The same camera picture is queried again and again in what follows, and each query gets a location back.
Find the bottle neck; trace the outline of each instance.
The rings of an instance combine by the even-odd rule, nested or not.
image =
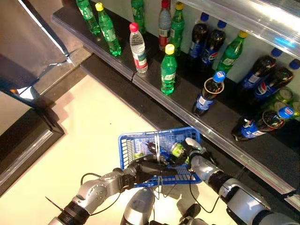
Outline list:
[[[183,21],[183,14],[182,14],[182,10],[175,10],[175,14],[174,14],[174,17],[173,17],[173,21],[176,21],[176,22],[181,22]]]

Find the red bottle cap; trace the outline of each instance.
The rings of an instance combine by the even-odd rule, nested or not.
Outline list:
[[[135,22],[132,22],[129,25],[130,32],[137,32],[139,30],[139,25]]]
[[[169,0],[162,0],[161,1],[161,7],[162,8],[168,8],[169,7]]]

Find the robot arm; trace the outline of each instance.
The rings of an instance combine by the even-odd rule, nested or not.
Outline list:
[[[49,224],[83,225],[106,198],[118,192],[123,192],[125,189],[131,189],[134,184],[145,182],[153,175],[177,174],[175,169],[166,167],[167,162],[164,158],[160,158],[160,163],[159,165],[157,156],[147,155],[133,161],[125,170],[116,168],[113,172],[97,180],[85,182],[61,214]]]
[[[257,192],[225,174],[202,157],[199,143],[190,139],[191,169],[227,204],[227,213],[240,225],[299,225],[289,217],[270,211],[270,206]]]

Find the pepsi logo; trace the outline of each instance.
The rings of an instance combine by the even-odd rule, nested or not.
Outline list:
[[[225,74],[224,74],[224,72],[219,71],[219,72],[217,72],[217,76],[218,76],[219,78],[223,78],[223,77],[225,77]]]
[[[215,60],[215,58],[216,58],[217,55],[218,55],[218,52],[215,52],[215,53],[211,54],[211,55],[209,56],[208,60],[209,60],[209,61]]]
[[[267,91],[267,86],[265,82],[262,82],[261,85],[257,87],[256,93],[258,95],[263,95]]]
[[[294,114],[294,112],[289,107],[285,108],[285,113],[288,114],[288,115],[293,115]]]

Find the yellow bottle cap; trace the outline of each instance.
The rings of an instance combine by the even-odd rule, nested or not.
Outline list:
[[[246,38],[246,37],[248,37],[248,34],[246,32],[244,32],[244,31],[240,30],[239,37],[240,38]]]
[[[103,10],[103,4],[101,2],[96,3],[95,7],[98,12]]]
[[[175,9],[177,10],[182,10],[183,9],[183,3],[178,1],[176,4],[175,4]]]
[[[165,46],[165,53],[166,53],[167,55],[172,55],[172,54],[174,54],[174,51],[175,51],[174,45],[172,45],[172,44],[167,44],[167,45]]]

